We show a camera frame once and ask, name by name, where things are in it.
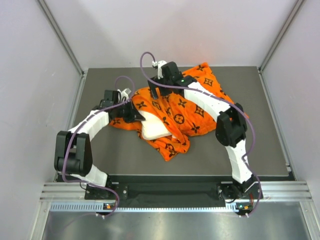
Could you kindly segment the white pillow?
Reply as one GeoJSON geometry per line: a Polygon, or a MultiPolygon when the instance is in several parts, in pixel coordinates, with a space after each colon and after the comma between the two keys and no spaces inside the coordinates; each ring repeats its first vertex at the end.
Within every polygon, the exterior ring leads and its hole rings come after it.
{"type": "Polygon", "coordinates": [[[172,135],[157,116],[147,111],[139,110],[138,112],[144,117],[144,120],[141,122],[143,139],[151,141],[172,135]]]}

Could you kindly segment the orange patterned pillowcase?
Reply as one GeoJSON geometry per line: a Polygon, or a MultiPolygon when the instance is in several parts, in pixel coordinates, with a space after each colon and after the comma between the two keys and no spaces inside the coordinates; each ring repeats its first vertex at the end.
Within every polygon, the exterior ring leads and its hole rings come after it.
{"type": "MultiPolygon", "coordinates": [[[[207,62],[187,69],[182,74],[195,78],[202,87],[218,98],[235,104],[224,93],[207,62]]],[[[143,123],[146,121],[126,123],[123,118],[115,118],[110,125],[126,131],[136,131],[138,137],[156,149],[166,162],[177,154],[184,154],[189,150],[188,137],[206,135],[216,129],[215,120],[207,112],[179,94],[171,93],[167,96],[159,96],[155,100],[151,97],[150,88],[144,87],[134,92],[132,102],[137,110],[145,111],[159,119],[165,130],[170,132],[169,136],[145,139],[142,133],[143,123]]]]}

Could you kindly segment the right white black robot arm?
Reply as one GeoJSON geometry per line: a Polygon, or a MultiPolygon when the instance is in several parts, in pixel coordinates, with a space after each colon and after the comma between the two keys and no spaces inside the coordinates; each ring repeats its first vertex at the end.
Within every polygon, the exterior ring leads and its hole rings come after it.
{"type": "Polygon", "coordinates": [[[219,195],[232,203],[248,196],[260,181],[252,172],[246,149],[246,132],[252,124],[239,103],[231,103],[205,89],[204,84],[191,75],[183,75],[175,62],[152,61],[157,75],[148,77],[151,96],[158,99],[176,93],[208,113],[216,123],[216,139],[225,146],[231,164],[233,183],[221,184],[219,195]]]}

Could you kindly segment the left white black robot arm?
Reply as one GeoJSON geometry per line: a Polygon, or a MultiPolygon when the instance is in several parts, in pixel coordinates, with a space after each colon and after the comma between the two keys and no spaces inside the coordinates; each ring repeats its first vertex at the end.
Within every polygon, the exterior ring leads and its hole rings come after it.
{"type": "Polygon", "coordinates": [[[144,121],[132,101],[133,93],[124,90],[105,90],[103,99],[80,123],[56,136],[54,168],[67,183],[84,183],[96,188],[102,198],[112,194],[118,198],[107,173],[93,164],[91,141],[113,120],[125,123],[144,121]]]}

